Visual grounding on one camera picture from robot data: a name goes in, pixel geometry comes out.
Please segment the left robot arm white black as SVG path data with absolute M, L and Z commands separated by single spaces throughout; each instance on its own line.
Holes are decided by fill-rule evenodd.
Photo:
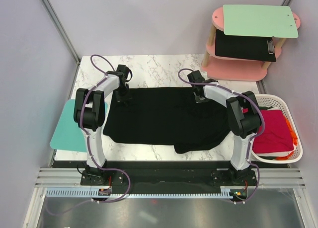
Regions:
M 109 179 L 108 171 L 103 168 L 106 157 L 101 138 L 106 118 L 105 98 L 113 93 L 118 103 L 127 106 L 132 100 L 128 85 L 132 76 L 128 67 L 120 65 L 117 71 L 108 71 L 91 88 L 79 88 L 76 92 L 74 121 L 84 135 L 87 165 L 95 169 L 91 177 L 98 185 L 107 183 Z

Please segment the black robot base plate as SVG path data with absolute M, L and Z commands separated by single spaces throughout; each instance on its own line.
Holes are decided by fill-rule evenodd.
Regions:
M 111 186 L 117 192 L 218 192 L 223 186 L 256 185 L 251 167 L 242 172 L 228 161 L 109 161 L 105 171 L 82 171 L 81 185 Z

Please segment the dark green garment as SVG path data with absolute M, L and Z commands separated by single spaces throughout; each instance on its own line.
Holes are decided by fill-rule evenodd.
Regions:
M 277 110 L 277 107 L 273 106 L 259 106 L 259 109 L 262 110 Z

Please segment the orange garment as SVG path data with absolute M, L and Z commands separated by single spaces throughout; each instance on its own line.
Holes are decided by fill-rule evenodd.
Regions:
M 286 151 L 288 152 L 288 154 L 286 156 L 278 156 L 275 159 L 278 161 L 284 161 L 284 160 L 288 160 L 289 158 L 291 158 L 295 152 L 296 152 L 296 147 L 298 145 L 298 136 L 296 135 L 296 132 L 294 131 L 290 121 L 288 120 L 287 117 L 285 117 L 286 120 L 286 124 L 289 130 L 290 135 L 287 135 L 287 132 L 285 133 L 286 135 L 284 135 L 284 139 L 282 144 L 284 145 Z

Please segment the white plastic laundry basket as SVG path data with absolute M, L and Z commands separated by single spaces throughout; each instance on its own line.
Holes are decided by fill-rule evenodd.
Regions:
M 265 131 L 254 139 L 251 156 L 272 164 L 296 163 L 303 156 L 303 148 L 291 116 L 283 99 L 270 94 L 257 94 Z

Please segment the magenta t shirt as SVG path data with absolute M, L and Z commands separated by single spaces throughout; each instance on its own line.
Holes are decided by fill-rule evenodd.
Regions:
M 252 151 L 258 156 L 286 156 L 288 152 L 282 144 L 284 135 L 289 130 L 286 124 L 285 116 L 279 109 L 262 110 L 264 121 L 264 132 L 256 137 L 253 142 Z

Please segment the teal cutting mat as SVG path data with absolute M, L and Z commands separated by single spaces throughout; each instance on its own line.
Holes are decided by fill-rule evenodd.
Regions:
M 85 134 L 74 121 L 75 100 L 68 100 L 63 108 L 58 124 L 50 141 L 55 150 L 87 152 Z

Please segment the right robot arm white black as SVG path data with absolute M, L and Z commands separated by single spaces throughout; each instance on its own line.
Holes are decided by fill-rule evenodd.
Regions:
M 265 121 L 253 92 L 238 93 L 218 82 L 192 82 L 196 95 L 214 100 L 226 108 L 229 128 L 235 135 L 231 169 L 228 181 L 239 185 L 245 180 L 244 170 L 251 166 L 251 149 L 254 139 L 265 129 Z

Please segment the green clipboard board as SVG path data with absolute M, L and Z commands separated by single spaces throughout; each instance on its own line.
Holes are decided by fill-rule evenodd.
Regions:
M 226 35 L 298 38 L 289 6 L 225 4 L 223 17 Z

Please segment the black t shirt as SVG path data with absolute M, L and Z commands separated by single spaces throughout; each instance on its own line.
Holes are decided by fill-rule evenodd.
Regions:
M 190 87 L 133 88 L 127 105 L 113 96 L 103 134 L 121 144 L 173 146 L 178 154 L 208 151 L 229 134 L 226 108 L 196 103 Z

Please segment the pink two-tier shelf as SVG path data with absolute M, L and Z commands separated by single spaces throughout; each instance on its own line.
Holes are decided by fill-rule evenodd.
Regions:
M 298 30 L 301 25 L 300 19 L 295 13 L 293 13 L 293 17 Z M 266 77 L 268 68 L 275 62 L 233 59 L 216 56 L 216 30 L 224 32 L 223 6 L 216 9 L 212 14 L 212 25 L 209 38 L 206 43 L 206 52 L 202 62 L 202 70 L 207 73 L 208 77 L 220 80 L 239 81 L 260 81 Z M 271 38 L 273 39 L 277 62 L 277 59 L 282 53 L 283 45 L 288 38 Z

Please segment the black clipboard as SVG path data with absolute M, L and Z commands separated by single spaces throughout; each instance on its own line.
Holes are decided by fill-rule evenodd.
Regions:
M 276 62 L 272 38 L 230 36 L 221 30 L 216 30 L 215 55 L 233 59 Z

